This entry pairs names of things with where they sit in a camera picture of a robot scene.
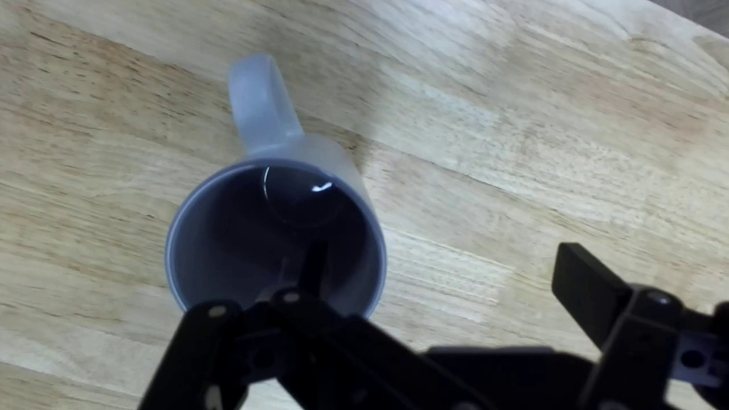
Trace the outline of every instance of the wooden table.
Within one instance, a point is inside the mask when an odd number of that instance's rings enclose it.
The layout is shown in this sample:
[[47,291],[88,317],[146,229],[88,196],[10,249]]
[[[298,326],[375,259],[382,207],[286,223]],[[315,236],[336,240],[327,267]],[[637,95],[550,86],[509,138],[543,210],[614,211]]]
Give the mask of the wooden table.
[[559,242],[727,298],[729,40],[657,4],[2,0],[0,45],[0,408],[138,406],[181,318],[166,226],[245,157],[225,72],[254,51],[362,169],[375,321],[410,346],[596,357],[550,291]]

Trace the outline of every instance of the mug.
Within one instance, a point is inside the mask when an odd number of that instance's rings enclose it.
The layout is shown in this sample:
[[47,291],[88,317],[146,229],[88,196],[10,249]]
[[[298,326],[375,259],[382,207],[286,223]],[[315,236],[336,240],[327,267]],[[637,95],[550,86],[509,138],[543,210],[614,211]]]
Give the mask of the mug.
[[369,315],[385,240],[350,152],[304,133],[270,54],[233,65],[230,106],[249,160],[197,187],[172,223],[164,265],[181,308],[251,308],[304,288],[341,315]]

